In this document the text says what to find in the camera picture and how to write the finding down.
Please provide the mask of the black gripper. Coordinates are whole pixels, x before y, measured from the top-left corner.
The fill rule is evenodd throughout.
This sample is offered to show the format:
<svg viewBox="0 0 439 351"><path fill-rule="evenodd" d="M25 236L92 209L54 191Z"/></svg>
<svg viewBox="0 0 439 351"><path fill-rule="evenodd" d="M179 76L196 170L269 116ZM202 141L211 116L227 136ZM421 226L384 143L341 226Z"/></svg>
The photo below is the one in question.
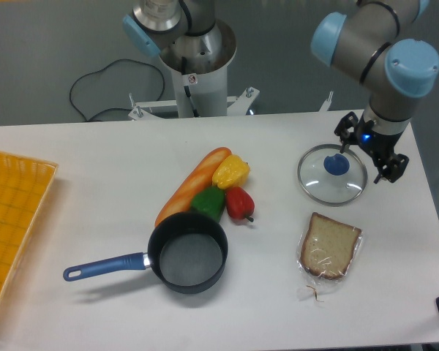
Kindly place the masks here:
<svg viewBox="0 0 439 351"><path fill-rule="evenodd" d="M351 111L344 115L337 124L334 134L341 143L339 152L348 151L350 146L359 147L368 154L378 170L374 183L386 180L394 183L400 179L408 166L409 158L404 154L396 154L394 147L402 133L389 134L378 132L372 119L359 118Z"/></svg>

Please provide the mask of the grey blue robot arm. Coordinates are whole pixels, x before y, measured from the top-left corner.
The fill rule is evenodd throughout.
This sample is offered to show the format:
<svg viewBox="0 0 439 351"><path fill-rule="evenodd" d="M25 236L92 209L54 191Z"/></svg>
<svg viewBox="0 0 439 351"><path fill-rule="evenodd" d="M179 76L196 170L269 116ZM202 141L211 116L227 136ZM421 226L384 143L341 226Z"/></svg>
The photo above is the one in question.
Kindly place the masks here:
<svg viewBox="0 0 439 351"><path fill-rule="evenodd" d="M348 115L335 134L342 148L359 146L373 161L378 179L397 181L409 159L394 147L416 107L432 90L439 55L426 42L399 33L426 9L426 1L359 1L348 17L328 14L311 40L312 54L366 87L361 117ZM227 67L236 54L231 28L217 19L212 1L139 1L123 28L144 55L170 70L180 117L223 116Z"/></svg>

